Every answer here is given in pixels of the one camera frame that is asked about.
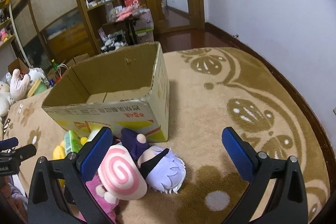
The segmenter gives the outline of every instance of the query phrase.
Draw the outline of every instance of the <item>pink cloth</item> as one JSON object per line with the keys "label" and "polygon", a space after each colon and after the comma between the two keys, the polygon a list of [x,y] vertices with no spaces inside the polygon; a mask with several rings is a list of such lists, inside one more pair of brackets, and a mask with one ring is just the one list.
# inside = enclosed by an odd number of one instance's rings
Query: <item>pink cloth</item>
{"label": "pink cloth", "polygon": [[[89,189],[90,193],[93,195],[94,199],[97,201],[99,206],[103,209],[103,211],[108,215],[108,217],[115,223],[116,222],[116,213],[114,212],[114,208],[119,204],[119,200],[115,204],[108,203],[104,198],[99,196],[96,192],[96,187],[102,185],[98,174],[95,174],[91,181],[86,182],[86,187]],[[85,221],[83,215],[79,213],[78,218],[80,220]]]}

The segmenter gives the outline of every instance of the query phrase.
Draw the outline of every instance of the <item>pink swirl plush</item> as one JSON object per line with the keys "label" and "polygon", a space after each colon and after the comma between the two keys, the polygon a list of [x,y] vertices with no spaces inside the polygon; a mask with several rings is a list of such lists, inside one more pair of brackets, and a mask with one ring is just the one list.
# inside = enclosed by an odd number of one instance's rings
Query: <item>pink swirl plush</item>
{"label": "pink swirl plush", "polygon": [[98,168],[105,189],[121,200],[136,200],[147,192],[147,184],[131,155],[122,145],[113,145]]}

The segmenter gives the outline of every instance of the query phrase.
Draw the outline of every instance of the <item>dark red floor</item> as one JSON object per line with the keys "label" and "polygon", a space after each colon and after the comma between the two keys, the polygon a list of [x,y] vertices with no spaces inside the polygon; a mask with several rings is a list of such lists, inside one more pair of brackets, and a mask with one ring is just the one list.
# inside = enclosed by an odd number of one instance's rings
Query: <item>dark red floor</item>
{"label": "dark red floor", "polygon": [[161,43],[163,52],[202,47],[232,47],[229,41],[220,40],[213,34],[199,29],[164,33],[156,35],[154,39]]}

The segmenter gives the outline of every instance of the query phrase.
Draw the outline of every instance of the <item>brown baseboard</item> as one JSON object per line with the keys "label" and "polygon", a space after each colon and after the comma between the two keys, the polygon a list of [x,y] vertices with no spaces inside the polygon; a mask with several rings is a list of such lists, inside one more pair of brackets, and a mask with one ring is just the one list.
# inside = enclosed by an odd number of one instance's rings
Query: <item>brown baseboard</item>
{"label": "brown baseboard", "polygon": [[167,6],[167,9],[170,10],[170,11],[172,11],[172,12],[174,12],[174,13],[176,13],[176,14],[178,14],[178,15],[180,15],[180,16],[182,16],[182,17],[184,17],[184,18],[189,19],[189,13],[186,13],[186,12],[184,12],[182,10],[176,9],[174,7],[171,7],[171,6]]}
{"label": "brown baseboard", "polygon": [[289,95],[293,98],[295,103],[298,105],[300,110],[306,116],[307,120],[310,123],[311,128],[313,129],[317,141],[321,147],[325,164],[327,165],[329,182],[330,182],[330,192],[333,194],[336,191],[336,160],[334,150],[329,142],[327,134],[322,127],[319,119],[316,117],[315,113],[312,111],[310,106],[307,104],[306,100],[300,95],[300,93],[293,87],[293,85],[276,69],[271,65],[265,58],[256,53],[250,47],[240,42],[238,39],[231,36],[229,33],[221,30],[215,25],[206,22],[205,30],[212,33],[214,36],[219,39],[224,39],[226,43],[230,43],[232,47],[238,48],[244,52],[249,53],[253,57],[260,60],[272,73],[272,75],[278,80],[278,82],[286,89]]}

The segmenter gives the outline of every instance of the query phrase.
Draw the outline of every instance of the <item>small bottle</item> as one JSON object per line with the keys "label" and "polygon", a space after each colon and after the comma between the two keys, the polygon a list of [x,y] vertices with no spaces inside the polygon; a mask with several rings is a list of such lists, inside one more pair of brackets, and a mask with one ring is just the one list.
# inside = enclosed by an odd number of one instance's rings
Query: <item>small bottle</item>
{"label": "small bottle", "polygon": [[53,59],[51,61],[52,67],[54,68],[54,70],[57,70],[58,64],[55,62],[55,60]]}

